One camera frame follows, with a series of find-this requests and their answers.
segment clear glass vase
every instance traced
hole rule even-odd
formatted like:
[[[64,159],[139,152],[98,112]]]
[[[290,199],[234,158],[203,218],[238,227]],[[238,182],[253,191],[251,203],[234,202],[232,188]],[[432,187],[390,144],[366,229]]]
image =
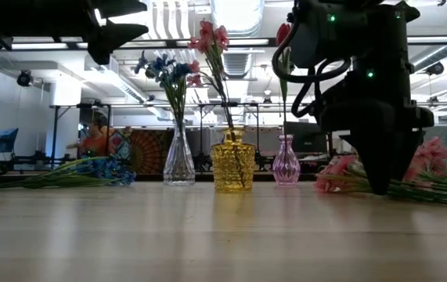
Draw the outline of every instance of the clear glass vase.
[[[301,167],[293,152],[293,137],[293,135],[279,136],[280,150],[272,165],[273,177],[279,185],[293,186],[300,178]]]
[[[164,166],[164,185],[189,186],[195,183],[192,153],[186,140],[185,122],[175,122],[175,135]]]

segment vase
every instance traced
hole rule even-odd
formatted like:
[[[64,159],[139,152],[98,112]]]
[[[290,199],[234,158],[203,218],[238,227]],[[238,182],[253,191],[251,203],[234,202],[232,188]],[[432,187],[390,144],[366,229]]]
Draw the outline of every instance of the vase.
[[[175,134],[164,166],[164,184],[189,186],[195,183],[192,153],[186,140],[185,123],[175,122]]]
[[[301,167],[293,152],[293,135],[281,135],[279,154],[273,161],[273,177],[281,186],[293,186],[298,182]]]
[[[253,189],[254,146],[242,143],[243,128],[224,129],[225,142],[211,148],[214,188],[217,192],[247,192]]]

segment wooden table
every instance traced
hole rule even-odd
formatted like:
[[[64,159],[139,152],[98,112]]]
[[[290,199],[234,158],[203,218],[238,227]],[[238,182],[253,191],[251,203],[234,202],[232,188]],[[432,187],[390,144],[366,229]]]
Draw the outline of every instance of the wooden table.
[[[447,207],[309,183],[0,190],[0,281],[447,281]]]

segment yellow glass vase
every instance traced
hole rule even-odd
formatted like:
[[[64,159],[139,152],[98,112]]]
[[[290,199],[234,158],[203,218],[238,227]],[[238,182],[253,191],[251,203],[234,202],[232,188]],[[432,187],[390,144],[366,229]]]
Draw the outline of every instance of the yellow glass vase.
[[[254,146],[242,143],[243,128],[223,129],[225,142],[211,148],[216,192],[246,192],[253,189]]]

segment computer monitor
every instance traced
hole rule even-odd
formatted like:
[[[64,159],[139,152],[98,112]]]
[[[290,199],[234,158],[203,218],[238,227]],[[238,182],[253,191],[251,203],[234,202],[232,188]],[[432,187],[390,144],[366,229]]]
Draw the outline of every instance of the computer monitor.
[[[18,130],[18,128],[13,128],[0,131],[0,153],[13,152]]]
[[[306,122],[286,122],[286,134],[293,134],[295,153],[326,153],[327,138],[317,124]]]

